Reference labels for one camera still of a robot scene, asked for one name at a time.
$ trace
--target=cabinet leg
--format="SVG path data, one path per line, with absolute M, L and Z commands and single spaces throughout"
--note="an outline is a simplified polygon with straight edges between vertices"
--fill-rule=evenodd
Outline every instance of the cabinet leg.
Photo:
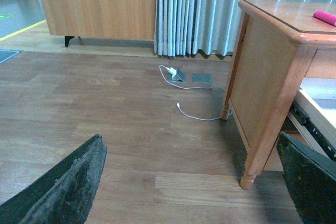
M 64 37 L 64 40 L 65 40 L 65 47 L 68 47 L 69 46 L 69 42 L 71 39 L 73 39 L 74 36 L 65 36 Z
M 240 180 L 240 187 L 244 190 L 250 190 L 255 178 L 256 175 L 250 175 L 247 174 L 246 171 L 244 171 L 242 179 Z

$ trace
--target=wooden floor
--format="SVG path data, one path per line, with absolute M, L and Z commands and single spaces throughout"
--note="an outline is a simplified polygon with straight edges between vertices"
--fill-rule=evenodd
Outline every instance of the wooden floor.
M 57 52 L 64 54 L 155 57 L 154 42 L 152 41 L 125 41 L 82 37 L 80 39 L 72 39 L 69 47 L 66 48 L 64 45 L 64 36 L 50 35 L 46 22 L 25 30 L 13 37 L 4 40 L 0 38 L 0 49 Z M 231 61 L 231 57 L 223 57 L 220 55 L 205 56 L 196 54 L 189 58 Z
M 230 63 L 21 52 L 0 64 L 0 203 L 96 133 L 108 156 L 87 223 L 301 223 L 281 173 L 251 191 L 246 157 L 223 91 L 180 90 L 159 64 L 208 73 L 224 86 Z

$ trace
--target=pink object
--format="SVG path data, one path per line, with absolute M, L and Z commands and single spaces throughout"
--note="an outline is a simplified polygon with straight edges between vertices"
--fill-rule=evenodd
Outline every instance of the pink object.
M 317 10 L 313 14 L 314 18 L 317 18 L 323 22 L 326 22 L 332 26 L 336 26 L 336 16 L 330 13 L 326 13 L 322 10 Z

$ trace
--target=yellow floor line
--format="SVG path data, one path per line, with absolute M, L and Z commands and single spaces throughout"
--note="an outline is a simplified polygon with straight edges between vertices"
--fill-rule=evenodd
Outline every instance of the yellow floor line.
M 0 41 L 3 41 L 3 40 L 8 39 L 8 38 L 11 38 L 11 37 L 13 37 L 14 35 L 20 34 L 20 33 L 24 32 L 24 31 L 26 31 L 26 30 L 29 30 L 29 29 L 31 29 L 31 28 L 33 28 L 33 27 L 35 27 L 35 26 L 38 26 L 39 24 L 42 24 L 42 23 L 44 23 L 45 21 L 46 21 L 46 20 L 42 20 L 42 21 L 37 22 L 37 23 L 35 23 L 35 24 L 31 25 L 31 26 L 28 26 L 28 27 L 23 28 L 23 29 L 21 29 L 21 30 L 19 30 L 19 31 L 16 31 L 16 32 L 14 32 L 14 33 L 12 33 L 12 34 L 6 35 L 5 37 L 0 38 Z

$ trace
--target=charging cable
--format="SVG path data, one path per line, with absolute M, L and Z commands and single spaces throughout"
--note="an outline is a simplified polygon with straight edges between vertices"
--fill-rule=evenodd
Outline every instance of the charging cable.
M 225 91 L 225 89 L 224 89 L 223 87 L 219 87 L 219 86 L 213 86 L 213 87 L 189 87 L 189 88 L 185 88 L 185 87 L 181 87 L 181 86 L 175 85 L 175 84 L 169 82 L 169 81 L 166 79 L 166 77 L 164 76 L 164 74 L 163 74 L 161 68 L 165 68 L 165 69 L 168 71 L 168 73 L 170 73 L 170 74 L 172 75 L 172 77 L 176 75 L 176 69 L 174 69 L 174 68 L 168 68 L 168 67 L 166 67 L 166 66 L 164 66 L 164 65 L 159 65 L 159 70 L 160 70 L 160 72 L 161 72 L 161 75 L 162 75 L 163 79 L 164 79 L 168 84 L 170 84 L 170 85 L 172 85 L 172 86 L 174 86 L 174 87 L 177 87 L 177 88 L 180 88 L 180 89 L 212 89 L 212 88 L 221 88 L 221 89 L 223 89 L 223 90 Z M 179 103 L 177 103 L 176 106 L 178 107 L 178 109 L 180 110 L 180 112 L 181 112 L 182 114 L 184 114 L 185 116 L 187 116 L 188 118 L 193 118 L 193 119 L 202 120 L 202 121 L 213 121 L 213 120 L 221 119 L 220 117 L 219 117 L 219 118 L 212 118 L 212 119 L 196 118 L 196 117 L 194 117 L 194 116 L 191 116 L 191 115 L 188 115 L 188 114 L 184 113 L 184 112 L 181 110 L 181 108 L 180 108 L 180 104 L 179 104 Z

